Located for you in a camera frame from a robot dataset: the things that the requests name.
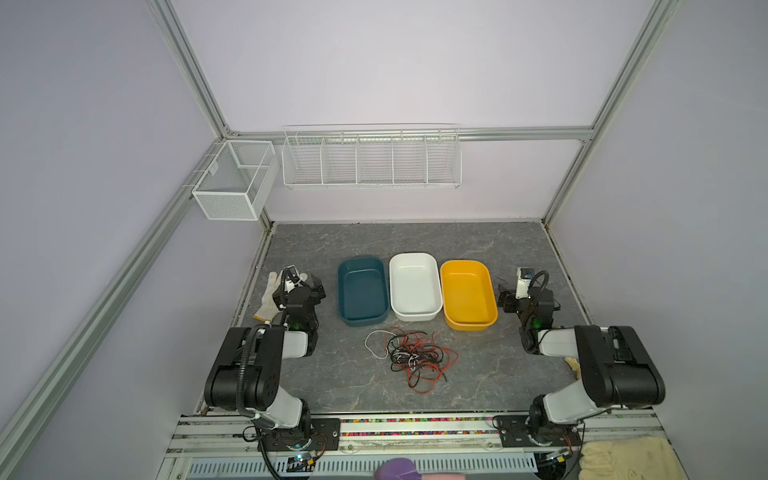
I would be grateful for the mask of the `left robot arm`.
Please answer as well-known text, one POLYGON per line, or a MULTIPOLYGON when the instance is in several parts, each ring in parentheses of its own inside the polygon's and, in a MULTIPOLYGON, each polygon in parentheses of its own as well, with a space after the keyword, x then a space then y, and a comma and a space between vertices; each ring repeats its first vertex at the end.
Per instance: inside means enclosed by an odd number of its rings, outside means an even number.
POLYGON ((319 338, 316 306, 326 297, 322 281, 295 275, 292 288, 281 286, 273 298, 274 323, 232 327, 207 376, 203 398, 209 407, 234 411, 249 420, 261 438, 289 449, 312 440, 311 413, 305 400, 280 385, 285 359, 309 357, 319 338))

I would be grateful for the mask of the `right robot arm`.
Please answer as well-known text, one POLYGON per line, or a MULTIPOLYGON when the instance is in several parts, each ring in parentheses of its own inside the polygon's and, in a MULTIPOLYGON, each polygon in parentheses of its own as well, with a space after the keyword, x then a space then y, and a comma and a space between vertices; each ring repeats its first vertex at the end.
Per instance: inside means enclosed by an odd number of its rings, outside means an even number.
POLYGON ((648 408, 661 404, 666 386, 634 328, 577 325, 554 326, 560 304, 549 289, 546 270, 519 268, 514 290, 502 289, 497 305, 514 313, 526 353, 571 358, 580 377, 568 386, 537 396, 525 419, 532 443, 550 445, 557 434, 567 434, 580 421, 613 408, 648 408))

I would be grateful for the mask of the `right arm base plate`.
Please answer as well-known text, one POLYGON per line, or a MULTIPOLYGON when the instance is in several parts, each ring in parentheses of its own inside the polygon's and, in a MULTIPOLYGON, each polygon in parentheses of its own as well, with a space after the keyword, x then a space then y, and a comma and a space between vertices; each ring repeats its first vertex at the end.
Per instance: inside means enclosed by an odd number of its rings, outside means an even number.
POLYGON ((528 414, 496 415, 492 426, 504 448, 575 448, 583 443, 577 425, 545 423, 534 426, 528 414))

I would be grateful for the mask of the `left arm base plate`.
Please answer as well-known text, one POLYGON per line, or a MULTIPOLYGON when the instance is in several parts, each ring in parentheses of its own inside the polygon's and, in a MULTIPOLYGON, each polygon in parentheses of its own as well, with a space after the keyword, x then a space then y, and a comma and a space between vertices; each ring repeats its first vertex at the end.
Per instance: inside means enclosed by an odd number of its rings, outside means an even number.
POLYGON ((296 428, 267 430, 260 437, 268 452, 336 451, 341 440, 341 420, 313 416, 302 420, 296 428))

